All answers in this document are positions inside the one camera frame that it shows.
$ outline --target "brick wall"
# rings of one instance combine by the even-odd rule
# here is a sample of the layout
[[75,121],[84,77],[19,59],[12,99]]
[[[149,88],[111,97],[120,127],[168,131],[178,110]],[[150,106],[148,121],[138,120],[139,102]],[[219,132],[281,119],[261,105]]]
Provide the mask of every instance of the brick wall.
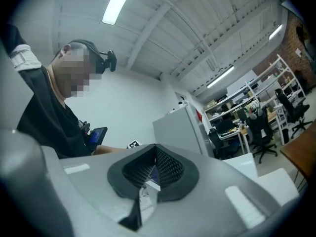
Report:
[[[300,70],[303,73],[304,78],[308,82],[308,87],[312,87],[316,84],[316,77],[313,74],[310,63],[304,53],[304,46],[296,35],[296,26],[299,24],[302,24],[300,19],[293,13],[289,12],[282,43],[268,57],[253,68],[256,75],[261,74],[265,69],[267,69],[269,67],[269,63],[273,63],[277,59],[277,54],[279,54],[289,65],[292,71]],[[297,48],[299,48],[302,52],[301,57],[295,53]]]

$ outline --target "computer monitor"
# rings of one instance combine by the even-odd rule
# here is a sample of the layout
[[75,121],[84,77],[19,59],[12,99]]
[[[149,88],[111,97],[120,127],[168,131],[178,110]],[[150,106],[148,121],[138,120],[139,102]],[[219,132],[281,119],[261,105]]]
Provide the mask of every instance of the computer monitor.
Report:
[[107,127],[100,127],[100,128],[94,129],[90,135],[89,143],[101,145],[107,131],[108,131]]
[[247,120],[247,115],[246,115],[246,112],[243,108],[241,108],[240,110],[237,111],[237,115],[241,121]]
[[231,118],[222,120],[221,122],[215,124],[216,130],[218,134],[226,133],[230,129],[233,129],[235,127],[233,121]]

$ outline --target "box on shelf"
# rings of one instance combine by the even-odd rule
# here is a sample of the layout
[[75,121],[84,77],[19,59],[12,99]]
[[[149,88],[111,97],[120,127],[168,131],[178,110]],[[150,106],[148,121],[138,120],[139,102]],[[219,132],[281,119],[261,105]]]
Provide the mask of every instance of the box on shelf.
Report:
[[234,120],[239,118],[237,114],[237,110],[233,111],[232,115],[234,116]]
[[204,109],[206,110],[206,109],[208,109],[208,108],[211,108],[211,107],[214,106],[214,105],[217,105],[217,102],[214,101],[214,100],[212,100],[212,101],[210,101],[210,102],[208,102],[208,103],[206,104],[206,106],[204,107]]
[[248,94],[249,97],[252,97],[252,96],[253,96],[253,94],[252,94],[251,91],[248,91],[247,94]]
[[212,115],[211,113],[206,113],[206,115],[207,115],[207,118],[208,118],[208,119],[213,118],[213,115]]
[[233,104],[234,104],[234,103],[233,103],[232,100],[229,100],[229,101],[226,103],[226,106],[227,106],[228,110],[230,110],[230,109],[232,108]]

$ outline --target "white shelf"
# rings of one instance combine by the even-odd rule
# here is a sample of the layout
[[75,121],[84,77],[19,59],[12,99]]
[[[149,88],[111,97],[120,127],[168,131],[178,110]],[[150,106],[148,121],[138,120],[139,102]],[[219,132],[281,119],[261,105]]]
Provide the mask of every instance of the white shelf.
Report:
[[[295,78],[293,78],[286,86],[284,86],[284,87],[282,88],[282,90],[285,91],[294,81],[295,81]],[[270,98],[269,100],[267,100],[266,102],[264,102],[264,104],[261,104],[261,103],[260,103],[261,108],[262,108],[262,107],[265,107],[268,103],[270,103],[271,101],[273,101],[273,100],[276,99],[276,98],[277,98],[277,96],[274,95],[272,98]]]
[[282,88],[282,90],[285,91],[294,81],[295,81],[295,78],[293,78],[291,81],[289,81],[287,83],[287,85]]
[[259,96],[262,92],[268,90],[285,72],[287,72],[287,70],[283,70],[270,84],[268,84],[267,86],[265,86],[263,89],[259,90],[258,92],[255,92],[256,96]]
[[302,91],[301,89],[294,91],[288,100],[291,100],[293,96],[297,96],[301,91]]
[[[252,99],[254,99],[254,98],[257,99],[257,97],[258,97],[261,93],[263,93],[264,91],[267,91],[269,88],[271,88],[285,72],[291,73],[291,69],[288,67],[288,65],[282,60],[282,58],[281,58],[279,55],[277,55],[277,56],[278,56],[278,58],[277,58],[265,71],[263,71],[256,79],[254,79],[254,80],[253,80],[252,82],[250,82],[250,83],[246,83],[246,86],[242,87],[240,90],[236,91],[234,94],[232,94],[231,96],[227,97],[226,99],[224,99],[223,101],[221,101],[221,102],[218,103],[217,105],[214,105],[214,106],[212,106],[212,107],[210,107],[210,108],[208,108],[208,109],[205,109],[204,111],[205,111],[205,112],[208,112],[208,111],[214,110],[214,109],[218,108],[219,106],[221,106],[221,105],[227,103],[229,100],[233,99],[235,96],[238,96],[238,95],[241,94],[243,91],[245,91],[245,90],[247,90],[247,89],[251,90],[251,85],[253,85],[253,84],[255,84],[256,82],[258,82],[262,77],[268,75],[268,73],[269,73],[272,69],[275,68],[275,66],[276,66],[276,64],[278,63],[278,61],[282,61],[282,63],[283,63],[284,66],[285,66],[285,69],[283,69],[282,72],[281,72],[277,77],[275,77],[272,82],[270,82],[270,83],[269,83],[268,85],[266,85],[264,88],[260,89],[258,92],[253,92],[253,91],[251,90],[251,92],[254,93],[253,96],[251,96],[250,98],[248,98],[246,101],[240,103],[239,105],[237,105],[237,106],[231,108],[230,110],[228,110],[228,111],[226,111],[226,112],[224,112],[224,113],[222,113],[222,114],[220,114],[220,115],[217,115],[217,116],[215,116],[215,117],[209,119],[208,121],[213,121],[213,120],[219,119],[220,117],[222,117],[222,116],[224,116],[224,115],[226,115],[226,114],[228,114],[228,113],[231,113],[232,111],[236,110],[236,109],[239,108],[240,106],[242,106],[242,105],[248,103],[248,102],[251,101]],[[287,88],[288,88],[294,81],[296,81],[296,80],[297,80],[297,79],[296,79],[295,76],[294,76],[294,78],[293,78],[292,80],[290,80],[290,81],[282,88],[282,90],[287,89]],[[270,102],[273,101],[274,99],[276,99],[276,96],[275,96],[275,95],[274,95],[272,98],[270,98],[268,101],[266,101],[265,103],[263,103],[263,104],[260,103],[261,108],[264,107],[264,106],[266,106],[268,103],[270,103]]]
[[[249,83],[249,86],[255,84],[256,82],[258,82],[262,77],[266,76],[277,64],[277,62],[280,61],[280,58],[277,58],[276,61],[274,61],[266,70],[264,70],[257,78],[255,78],[252,82]],[[244,87],[242,87],[240,90],[236,91],[234,94],[230,95],[229,97],[225,98],[223,101],[217,103],[216,105],[205,109],[205,112],[208,111],[212,111],[215,110],[216,108],[222,106],[223,104],[227,103],[229,100],[233,99],[234,97],[238,96],[239,94],[241,94],[243,91],[245,91],[246,89],[249,89],[249,87],[247,85],[245,85]]]
[[252,100],[253,98],[254,98],[254,96],[250,97],[247,101],[244,101],[243,103],[236,105],[235,107],[231,108],[230,110],[228,110],[228,111],[226,111],[226,112],[224,112],[224,113],[222,113],[222,114],[220,114],[220,115],[217,115],[217,116],[215,116],[215,117],[209,119],[208,121],[216,120],[216,119],[218,119],[218,118],[224,116],[225,114],[228,114],[228,113],[232,112],[233,110],[236,110],[237,108],[239,108],[239,107],[242,106],[243,104],[249,102],[249,101]]

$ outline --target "wooden desk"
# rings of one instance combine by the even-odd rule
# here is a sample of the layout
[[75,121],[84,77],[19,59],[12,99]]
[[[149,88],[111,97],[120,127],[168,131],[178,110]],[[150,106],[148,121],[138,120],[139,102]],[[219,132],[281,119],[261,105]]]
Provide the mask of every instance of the wooden desk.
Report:
[[316,121],[280,151],[309,181],[316,165]]

